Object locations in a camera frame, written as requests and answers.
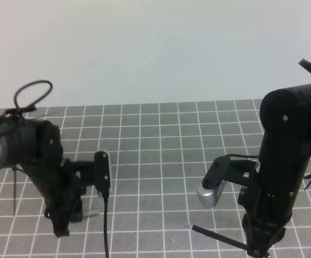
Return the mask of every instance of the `white grid line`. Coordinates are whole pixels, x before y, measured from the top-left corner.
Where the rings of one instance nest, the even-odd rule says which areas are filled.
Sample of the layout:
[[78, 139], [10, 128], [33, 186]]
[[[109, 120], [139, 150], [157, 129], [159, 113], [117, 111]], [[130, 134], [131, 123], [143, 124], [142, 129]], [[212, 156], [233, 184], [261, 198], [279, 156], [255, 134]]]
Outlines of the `white grid line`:
[[87, 221], [86, 221], [86, 233], [85, 233], [85, 239], [84, 239], [84, 246], [83, 246], [83, 255], [82, 255], [82, 258], [84, 258], [84, 253], [85, 253], [85, 249], [86, 249], [86, 241], [87, 241], [87, 232], [88, 232], [88, 228], [89, 228], [89, 223], [90, 223], [90, 215], [89, 215], [89, 212], [91, 211], [91, 207], [92, 207], [92, 196], [93, 196], [93, 192], [94, 192], [94, 185], [92, 185], [92, 189], [91, 189], [91, 196], [90, 196], [90, 204], [89, 204], [89, 209], [87, 211], [88, 215], [87, 215]]
[[[158, 105], [158, 108], [159, 108], [159, 121], [160, 121], [160, 104]], [[161, 126], [160, 126], [160, 123], [159, 123], [159, 137], [160, 137], [160, 140], [159, 140], [159, 146], [160, 146], [160, 180], [161, 180], [161, 215], [162, 215], [162, 241], [163, 241], [163, 255], [164, 255], [164, 258], [166, 258], [166, 252], [165, 252], [165, 216], [164, 216], [164, 196], [163, 196], [163, 182], [162, 182], [162, 152], [161, 152]]]
[[141, 128], [139, 129], [139, 167], [138, 167], [138, 174], [139, 174], [139, 177], [138, 177], [138, 218], [137, 218], [137, 225], [136, 225], [136, 230], [137, 230], [137, 233], [136, 233], [136, 258], [139, 258], [139, 229], [140, 229], [140, 225], [139, 225], [139, 220], [140, 220], [140, 170], [141, 170]]
[[[203, 137], [202, 137], [202, 130], [200, 128], [200, 119], [199, 119], [199, 115], [198, 115], [198, 112], [197, 112], [197, 116], [198, 116], [198, 124], [199, 124], [199, 134], [200, 134], [200, 143], [202, 145], [202, 148], [204, 147], [203, 146]], [[208, 171], [209, 168], [207, 168], [207, 163], [206, 163], [206, 159], [205, 159], [205, 152], [203, 150], [203, 159], [204, 159], [204, 167], [205, 167], [205, 170]], [[214, 223], [214, 232], [217, 232], [217, 229], [216, 229], [216, 221], [215, 221], [215, 214], [214, 214], [214, 210], [211, 209], [211, 213], [212, 213], [212, 216], [213, 216], [213, 223]], [[217, 248], [218, 248], [218, 252], [219, 252], [219, 258], [221, 258], [221, 252], [220, 252], [220, 243], [219, 241], [216, 240], [216, 244], [217, 244]]]
[[[177, 109], [178, 109], [178, 121], [180, 124], [180, 117], [179, 117], [179, 103], [177, 103]], [[180, 136], [180, 147], [181, 147], [181, 153], [182, 153], [182, 168], [183, 168], [183, 178], [184, 178], [184, 192], [185, 192], [185, 201], [186, 201], [186, 216], [187, 216], [187, 222], [190, 224], [190, 216], [189, 216], [189, 206], [187, 204], [187, 191], [186, 191], [186, 178], [185, 178], [185, 168], [184, 168], [184, 154], [183, 154], [183, 142], [182, 142], [182, 131], [179, 127], [179, 136]], [[190, 241], [190, 250], [191, 250], [191, 258], [193, 258], [192, 253], [192, 239], [191, 239], [191, 231], [189, 231], [189, 241]]]
[[[119, 124], [122, 124], [122, 116], [120, 118]], [[120, 143], [121, 143], [121, 127], [119, 128], [119, 138], [118, 138], [118, 149], [120, 149]], [[114, 228], [114, 215], [115, 215], [115, 207], [116, 207], [116, 194], [117, 194], [117, 179], [118, 179], [118, 164], [119, 164], [119, 152], [117, 152], [117, 169], [116, 169], [116, 181], [114, 186], [114, 199], [113, 199], [113, 213], [112, 213], [112, 221], [111, 221], [111, 236], [110, 236], [110, 252], [112, 252], [112, 242], [113, 242], [113, 228]]]

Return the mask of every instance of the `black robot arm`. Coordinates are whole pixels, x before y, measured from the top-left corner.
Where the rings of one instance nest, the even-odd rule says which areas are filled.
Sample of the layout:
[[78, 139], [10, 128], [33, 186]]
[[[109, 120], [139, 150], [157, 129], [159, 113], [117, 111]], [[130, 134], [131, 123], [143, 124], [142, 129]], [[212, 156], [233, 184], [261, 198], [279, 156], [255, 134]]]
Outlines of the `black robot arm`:
[[[26, 87], [40, 82], [50, 85], [48, 94], [52, 88], [48, 81], [37, 81]], [[19, 164], [19, 170], [43, 196], [45, 217], [51, 219], [54, 234], [69, 235], [69, 223], [83, 218], [81, 196], [87, 186], [94, 185], [107, 202], [111, 186], [109, 156], [98, 151], [94, 161], [64, 159], [59, 127], [46, 120], [25, 119], [23, 113], [34, 111], [36, 102], [20, 108], [16, 96], [16, 108], [0, 115], [0, 169], [18, 169]]]
[[[302, 60], [300, 65], [311, 73], [310, 62]], [[284, 226], [292, 216], [308, 166], [311, 84], [267, 94], [260, 116], [265, 132], [257, 161], [231, 160], [232, 155], [219, 157], [198, 190], [202, 205], [214, 207], [226, 181], [243, 186], [238, 203], [246, 210], [242, 219], [245, 249], [256, 258], [268, 257], [269, 248], [284, 237]]]

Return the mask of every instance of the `table surface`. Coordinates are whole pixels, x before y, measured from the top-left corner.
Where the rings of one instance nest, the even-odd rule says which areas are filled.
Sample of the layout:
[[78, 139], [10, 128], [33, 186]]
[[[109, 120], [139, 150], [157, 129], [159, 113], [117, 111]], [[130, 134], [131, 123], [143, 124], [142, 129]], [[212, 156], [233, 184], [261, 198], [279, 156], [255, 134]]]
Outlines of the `table surface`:
[[[244, 210], [236, 202], [240, 186], [227, 185], [212, 210], [200, 205], [194, 191], [216, 157], [258, 154], [263, 134], [260, 103], [249, 99], [43, 107], [27, 117], [46, 115], [59, 125], [64, 155], [72, 160], [93, 160], [98, 149], [110, 152], [111, 258], [239, 258], [247, 257], [245, 251], [190, 232], [185, 224], [245, 242]], [[70, 225], [70, 237], [57, 239], [43, 217], [43, 200], [34, 185], [23, 174], [17, 181], [14, 217], [13, 173], [0, 171], [0, 257], [104, 257], [103, 202], [93, 188], [82, 198], [88, 218]], [[276, 258], [311, 258], [311, 186], [300, 190], [286, 235], [270, 253]]]

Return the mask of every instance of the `white wall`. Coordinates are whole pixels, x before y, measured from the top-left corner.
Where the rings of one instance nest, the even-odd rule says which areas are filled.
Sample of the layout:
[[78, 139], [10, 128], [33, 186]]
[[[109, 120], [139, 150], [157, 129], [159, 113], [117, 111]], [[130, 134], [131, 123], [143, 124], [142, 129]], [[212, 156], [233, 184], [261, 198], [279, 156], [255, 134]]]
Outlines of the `white wall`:
[[258, 98], [301, 58], [311, 0], [0, 0], [0, 107], [39, 78], [42, 106]]

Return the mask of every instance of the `grid mat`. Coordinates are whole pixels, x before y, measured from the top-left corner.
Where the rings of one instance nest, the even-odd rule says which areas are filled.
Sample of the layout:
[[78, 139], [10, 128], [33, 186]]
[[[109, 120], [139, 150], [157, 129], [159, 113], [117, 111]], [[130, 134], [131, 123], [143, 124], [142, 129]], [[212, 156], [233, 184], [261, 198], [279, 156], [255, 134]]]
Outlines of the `grid mat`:
[[[45, 119], [59, 125], [65, 156], [72, 160], [93, 160], [96, 150], [110, 151], [111, 258], [244, 258], [245, 251], [190, 232], [185, 224], [245, 242], [244, 210], [236, 201], [240, 186], [227, 185], [213, 210], [203, 208], [194, 191], [216, 157], [258, 154], [263, 133], [260, 103], [50, 107], [27, 117], [46, 114]], [[57, 239], [42, 215], [44, 204], [34, 185], [23, 174], [17, 181], [14, 217], [13, 176], [0, 171], [0, 257], [104, 257], [103, 202], [93, 188], [83, 196], [89, 217], [70, 225], [70, 237]], [[270, 253], [276, 258], [311, 258], [311, 186], [300, 190], [285, 237]]]

